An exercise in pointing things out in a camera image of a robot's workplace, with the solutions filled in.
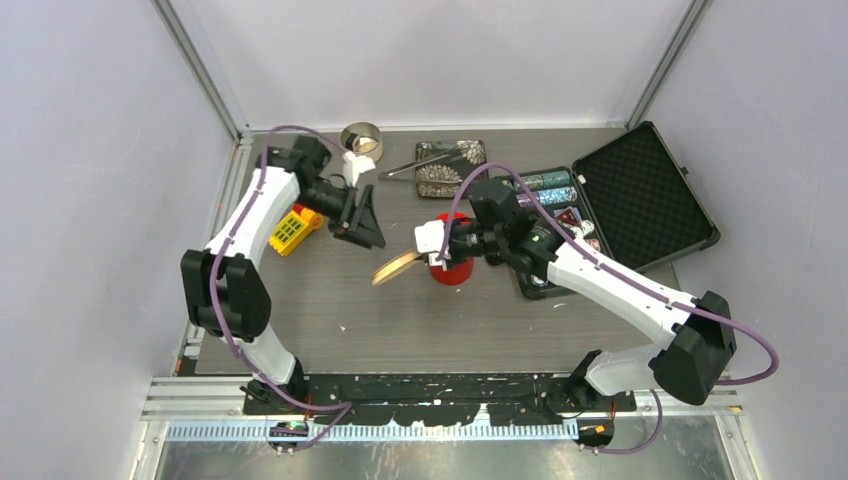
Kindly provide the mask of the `red cylindrical container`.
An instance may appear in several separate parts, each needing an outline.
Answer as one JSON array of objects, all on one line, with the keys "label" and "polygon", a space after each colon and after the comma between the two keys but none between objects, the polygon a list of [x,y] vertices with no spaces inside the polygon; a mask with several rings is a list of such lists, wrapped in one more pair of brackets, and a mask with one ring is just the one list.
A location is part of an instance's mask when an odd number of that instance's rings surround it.
[{"label": "red cylindrical container", "polygon": [[466,258],[452,267],[443,269],[441,266],[429,266],[431,277],[440,284],[456,286],[467,281],[473,273],[474,258]]}]

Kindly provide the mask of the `beige round lid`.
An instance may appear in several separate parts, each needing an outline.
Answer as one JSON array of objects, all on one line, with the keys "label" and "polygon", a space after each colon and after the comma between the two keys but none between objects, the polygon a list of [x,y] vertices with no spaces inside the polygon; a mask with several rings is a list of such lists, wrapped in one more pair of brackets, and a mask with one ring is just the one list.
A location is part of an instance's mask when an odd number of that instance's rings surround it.
[{"label": "beige round lid", "polygon": [[371,276],[371,285],[385,284],[413,267],[421,258],[422,255],[415,249],[407,250],[376,269]]}]

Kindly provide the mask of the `metal tongs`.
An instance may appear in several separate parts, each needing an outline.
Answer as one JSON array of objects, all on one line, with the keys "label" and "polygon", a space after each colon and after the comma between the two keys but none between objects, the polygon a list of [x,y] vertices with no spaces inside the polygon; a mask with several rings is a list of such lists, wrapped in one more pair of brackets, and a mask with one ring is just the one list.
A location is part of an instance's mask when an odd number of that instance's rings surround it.
[{"label": "metal tongs", "polygon": [[430,185],[458,185],[475,166],[473,150],[460,146],[434,151],[411,163],[378,174],[384,181],[400,181]]}]

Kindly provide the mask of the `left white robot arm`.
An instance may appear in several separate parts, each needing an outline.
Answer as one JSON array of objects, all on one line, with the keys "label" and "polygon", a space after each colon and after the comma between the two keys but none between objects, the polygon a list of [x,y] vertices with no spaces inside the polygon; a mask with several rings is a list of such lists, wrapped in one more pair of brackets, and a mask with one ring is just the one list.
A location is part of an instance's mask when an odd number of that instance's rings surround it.
[{"label": "left white robot arm", "polygon": [[272,300],[259,266],[278,222],[296,205],[323,216],[332,235],[353,245],[382,248],[386,241],[373,206],[373,186],[357,186],[375,162],[341,153],[341,184],[323,177],[332,154],[313,136],[299,135],[290,148],[266,147],[247,192],[223,228],[180,261],[189,321],[221,339],[266,385],[280,412],[298,412],[307,398],[300,360],[270,324]]}]

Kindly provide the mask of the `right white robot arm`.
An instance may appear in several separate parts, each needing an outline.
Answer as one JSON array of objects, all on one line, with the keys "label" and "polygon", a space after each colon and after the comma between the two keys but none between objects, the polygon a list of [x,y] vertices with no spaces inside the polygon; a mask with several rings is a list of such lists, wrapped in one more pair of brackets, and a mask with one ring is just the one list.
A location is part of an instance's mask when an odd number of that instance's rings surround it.
[{"label": "right white robot arm", "polygon": [[572,405],[596,410],[620,393],[656,388],[689,405],[706,402],[737,349],[733,329],[715,319],[730,315],[725,298],[696,297],[625,267],[523,208],[499,179],[473,183],[466,197],[473,216],[450,222],[447,257],[431,253],[430,262],[505,263],[594,301],[649,338],[642,347],[587,353],[565,384]]}]

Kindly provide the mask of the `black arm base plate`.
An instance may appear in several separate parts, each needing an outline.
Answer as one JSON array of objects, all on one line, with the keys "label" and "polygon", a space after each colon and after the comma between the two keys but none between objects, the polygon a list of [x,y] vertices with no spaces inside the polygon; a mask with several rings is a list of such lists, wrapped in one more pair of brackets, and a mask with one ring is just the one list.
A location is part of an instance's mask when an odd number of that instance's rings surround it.
[{"label": "black arm base plate", "polygon": [[636,410],[634,397],[627,394],[580,401],[568,377],[552,373],[311,375],[293,397],[313,407],[328,406],[328,412],[294,406],[257,380],[240,390],[246,415],[304,414],[318,425],[330,424],[341,403],[350,410],[340,423],[359,426],[466,426],[481,413],[493,426],[555,425],[579,414],[607,419]]}]

